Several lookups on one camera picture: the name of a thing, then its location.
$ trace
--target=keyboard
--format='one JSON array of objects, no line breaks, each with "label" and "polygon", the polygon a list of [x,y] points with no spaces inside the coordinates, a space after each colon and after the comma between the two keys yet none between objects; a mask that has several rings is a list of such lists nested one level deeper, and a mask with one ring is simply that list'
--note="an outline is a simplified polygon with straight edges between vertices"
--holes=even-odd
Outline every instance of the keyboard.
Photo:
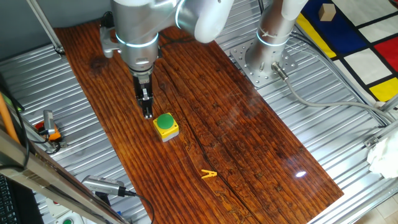
[{"label": "keyboard", "polygon": [[0,223],[20,224],[17,220],[10,188],[7,179],[0,175]]}]

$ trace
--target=gray cable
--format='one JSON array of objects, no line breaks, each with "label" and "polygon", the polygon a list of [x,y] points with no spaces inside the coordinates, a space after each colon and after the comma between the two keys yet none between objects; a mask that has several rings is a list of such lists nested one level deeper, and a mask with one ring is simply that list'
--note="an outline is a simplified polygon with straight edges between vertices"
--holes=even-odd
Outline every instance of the gray cable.
[{"label": "gray cable", "polygon": [[303,98],[301,98],[296,91],[294,91],[292,84],[290,83],[289,79],[285,80],[285,83],[287,85],[287,87],[291,90],[291,92],[293,93],[293,95],[299,100],[299,102],[307,105],[307,106],[314,106],[314,107],[328,107],[328,106],[342,106],[342,105],[347,105],[347,106],[358,106],[358,107],[362,107],[368,110],[372,110],[375,113],[385,117],[386,119],[388,119],[391,123],[395,122],[395,120],[393,118],[391,118],[388,114],[386,114],[385,112],[374,108],[372,106],[363,104],[363,103],[357,103],[357,102],[334,102],[334,103],[311,103],[308,102],[306,100],[304,100]]}]

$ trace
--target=wooden table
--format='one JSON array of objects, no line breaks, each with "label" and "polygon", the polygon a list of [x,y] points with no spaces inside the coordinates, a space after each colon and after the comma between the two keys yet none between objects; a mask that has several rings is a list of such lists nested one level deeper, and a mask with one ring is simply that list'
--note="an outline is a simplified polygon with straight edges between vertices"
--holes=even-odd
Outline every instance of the wooden table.
[{"label": "wooden table", "polygon": [[[180,126],[163,143],[142,117],[127,65],[117,53],[103,55],[99,23],[56,32],[156,223],[306,223],[343,195],[215,42],[162,48],[154,116],[170,112]],[[218,175],[201,179],[202,169]]]}]

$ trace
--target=yellow square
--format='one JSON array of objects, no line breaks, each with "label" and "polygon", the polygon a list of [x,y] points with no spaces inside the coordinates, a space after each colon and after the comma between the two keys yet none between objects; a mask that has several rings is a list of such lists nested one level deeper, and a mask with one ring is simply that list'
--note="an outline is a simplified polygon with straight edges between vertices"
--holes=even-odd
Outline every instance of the yellow square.
[{"label": "yellow square", "polygon": [[156,129],[157,133],[159,134],[159,136],[160,136],[162,139],[165,139],[165,138],[167,138],[168,136],[170,136],[171,134],[174,134],[174,133],[176,133],[176,132],[178,131],[178,124],[177,124],[177,122],[175,122],[174,119],[173,119],[173,121],[174,121],[174,123],[173,123],[173,126],[172,126],[171,128],[169,128],[169,129],[162,129],[162,128],[160,128],[160,127],[157,125],[157,118],[154,120],[155,129]]},{"label": "yellow square", "polygon": [[398,94],[398,78],[392,78],[384,83],[369,88],[379,101],[386,102]]}]

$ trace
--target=red square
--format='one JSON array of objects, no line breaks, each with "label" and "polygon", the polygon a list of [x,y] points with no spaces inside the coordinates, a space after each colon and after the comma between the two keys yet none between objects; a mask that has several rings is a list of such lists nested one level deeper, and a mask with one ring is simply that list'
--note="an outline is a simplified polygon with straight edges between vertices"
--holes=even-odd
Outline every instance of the red square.
[{"label": "red square", "polygon": [[398,37],[377,44],[374,48],[398,72]]}]

